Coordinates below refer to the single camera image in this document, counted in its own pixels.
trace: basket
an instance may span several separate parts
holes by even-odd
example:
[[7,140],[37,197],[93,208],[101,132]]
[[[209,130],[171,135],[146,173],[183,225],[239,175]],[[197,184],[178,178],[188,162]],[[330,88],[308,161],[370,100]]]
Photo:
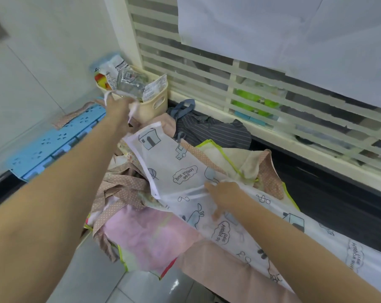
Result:
[[[137,67],[131,66],[135,71],[145,73],[151,81],[155,81],[159,78],[157,74],[153,74],[151,72],[139,69]],[[107,92],[105,88],[100,87],[97,84],[97,87],[103,92]],[[168,109],[168,84],[167,86],[155,97],[147,102],[140,103],[139,108],[134,114],[133,118],[136,119],[140,123],[146,123],[147,121],[155,118],[156,116],[160,116],[165,113]]]

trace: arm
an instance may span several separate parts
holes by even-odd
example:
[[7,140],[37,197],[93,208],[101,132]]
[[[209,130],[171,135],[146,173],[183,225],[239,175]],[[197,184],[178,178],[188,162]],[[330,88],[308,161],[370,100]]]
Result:
[[236,183],[206,183],[205,187],[218,205],[213,219],[230,211],[302,302],[381,302],[377,289],[308,235],[250,198]]
[[131,99],[0,206],[0,303],[44,303],[62,278],[117,142]]

